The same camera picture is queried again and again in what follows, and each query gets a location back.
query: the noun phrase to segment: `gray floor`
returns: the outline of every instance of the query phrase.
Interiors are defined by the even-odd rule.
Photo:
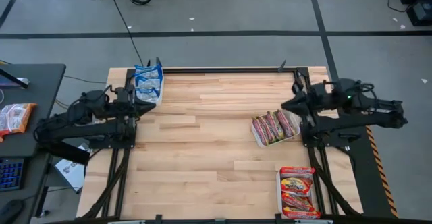
[[[0,0],[0,13],[9,0]],[[152,0],[139,7],[117,0],[132,32],[238,30],[317,31],[311,0]],[[404,13],[387,0],[318,0],[327,31],[409,31]],[[403,9],[398,0],[393,6]],[[112,0],[17,0],[0,34],[125,32]],[[135,38],[146,61],[164,66],[322,65],[327,61],[316,36],[208,36]],[[404,101],[409,124],[401,130],[374,128],[400,217],[432,219],[428,190],[428,118],[431,99],[432,37],[330,37],[339,76],[376,85],[382,98]],[[128,38],[0,39],[0,59],[10,63],[64,63],[66,74],[104,81],[110,67],[130,67],[138,58]],[[430,80],[423,84],[421,79]],[[101,88],[65,78],[58,99],[70,103],[82,91]],[[55,106],[55,112],[61,111]],[[51,214],[33,223],[74,217],[79,196],[50,193]]]

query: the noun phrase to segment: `black desk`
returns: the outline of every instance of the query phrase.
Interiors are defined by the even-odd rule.
[[[0,143],[0,157],[19,156],[21,152],[27,155],[32,150],[32,146],[36,146],[32,133],[37,121],[48,117],[51,113],[66,66],[62,64],[0,65],[0,68],[14,76],[25,77],[30,80],[30,91],[27,91],[27,89],[25,92],[20,89],[3,90],[5,100],[0,107],[11,103],[38,104],[30,116],[26,133],[5,136],[5,141]],[[27,144],[27,146],[24,148],[11,147],[12,144]],[[23,188],[21,190],[0,192],[0,206],[5,205],[13,199],[24,199],[41,193],[45,185],[46,172],[50,160],[50,155],[37,151],[33,157],[27,159]],[[35,206],[39,202],[40,197],[38,195],[35,198],[27,199],[24,210],[14,223],[29,223],[31,216],[34,215]]]

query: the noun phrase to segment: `blue keyboard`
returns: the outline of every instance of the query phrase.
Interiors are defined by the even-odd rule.
[[[21,188],[23,168],[24,159],[0,158],[0,192]]]

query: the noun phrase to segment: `desk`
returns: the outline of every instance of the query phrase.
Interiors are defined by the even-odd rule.
[[[36,142],[32,133],[36,128],[38,120],[50,115],[57,91],[59,90],[61,79],[66,66],[60,64],[50,65],[0,65],[1,69],[17,77],[25,77],[30,80],[28,89],[7,89],[4,90],[5,101],[1,106],[12,103],[37,103],[38,106],[32,112],[28,121],[26,132],[5,136],[4,142],[0,143],[0,156],[20,156],[33,155],[27,159],[25,169],[24,184],[21,190],[0,192],[0,206],[5,205],[10,200],[23,199],[41,193],[47,172],[47,167],[51,157],[47,153],[33,152]],[[31,145],[28,148],[19,147],[19,144]],[[14,223],[29,223],[31,216],[35,214],[35,206],[39,202],[40,196],[29,198],[25,201],[25,207],[20,216]]]
[[[276,171],[284,165],[309,166],[308,153],[301,137],[259,148],[250,119],[279,109],[294,96],[294,74],[164,71],[163,103],[138,122],[121,219],[154,219],[156,214],[164,219],[274,218]],[[311,84],[329,79],[325,67],[308,71]],[[124,86],[126,72],[110,69],[108,84]],[[337,117],[335,111],[323,113]],[[326,150],[333,183],[362,212],[349,156]],[[102,150],[89,163],[77,216],[103,191],[110,158],[111,150]],[[330,210],[327,190],[321,187]]]

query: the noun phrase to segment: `wooden tabletop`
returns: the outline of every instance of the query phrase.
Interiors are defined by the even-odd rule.
[[[124,86],[126,70],[110,69],[107,83]],[[309,67],[309,73],[312,84],[329,79],[325,67]],[[259,148],[251,118],[292,98],[293,81],[289,73],[165,74],[163,103],[138,122],[121,219],[274,218],[276,172],[281,166],[310,166],[307,149],[300,136]],[[333,111],[324,114],[337,117]],[[349,157],[326,150],[333,183],[362,212]],[[111,151],[91,159],[77,216],[105,188]]]

